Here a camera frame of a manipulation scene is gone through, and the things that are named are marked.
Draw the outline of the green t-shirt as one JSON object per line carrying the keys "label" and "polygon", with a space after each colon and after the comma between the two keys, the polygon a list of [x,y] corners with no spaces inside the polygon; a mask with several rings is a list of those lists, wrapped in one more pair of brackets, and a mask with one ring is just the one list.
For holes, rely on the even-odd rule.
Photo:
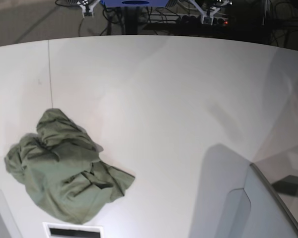
{"label": "green t-shirt", "polygon": [[82,225],[126,193],[135,177],[103,162],[90,136],[60,109],[46,110],[36,133],[7,153],[5,167],[52,217]]}

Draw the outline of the black power strip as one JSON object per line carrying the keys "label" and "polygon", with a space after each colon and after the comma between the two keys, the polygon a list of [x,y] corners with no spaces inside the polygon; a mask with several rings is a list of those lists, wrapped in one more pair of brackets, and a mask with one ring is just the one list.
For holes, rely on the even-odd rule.
{"label": "black power strip", "polygon": [[212,25],[212,26],[226,26],[228,25],[228,19],[223,17],[211,17],[211,16],[188,16],[184,15],[176,19],[177,23],[181,24],[193,24],[193,25]]}

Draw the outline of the black table leg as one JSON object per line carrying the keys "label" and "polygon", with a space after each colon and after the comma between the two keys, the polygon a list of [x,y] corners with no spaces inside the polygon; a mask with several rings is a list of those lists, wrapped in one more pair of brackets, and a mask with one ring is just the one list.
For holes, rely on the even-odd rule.
{"label": "black table leg", "polygon": [[126,35],[138,34],[139,12],[140,8],[138,6],[123,8]]}

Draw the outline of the blue box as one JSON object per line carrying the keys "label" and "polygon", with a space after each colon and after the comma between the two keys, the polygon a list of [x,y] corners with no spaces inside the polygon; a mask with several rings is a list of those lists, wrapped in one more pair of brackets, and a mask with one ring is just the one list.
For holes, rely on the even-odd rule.
{"label": "blue box", "polygon": [[125,7],[125,6],[149,6],[165,7],[168,0],[104,0],[107,7]]}

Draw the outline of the white slotted plate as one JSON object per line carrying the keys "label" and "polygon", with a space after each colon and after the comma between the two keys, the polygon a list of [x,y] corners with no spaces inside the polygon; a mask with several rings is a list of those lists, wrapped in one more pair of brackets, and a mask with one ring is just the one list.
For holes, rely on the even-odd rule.
{"label": "white slotted plate", "polygon": [[104,228],[100,226],[43,223],[48,238],[104,238]]}

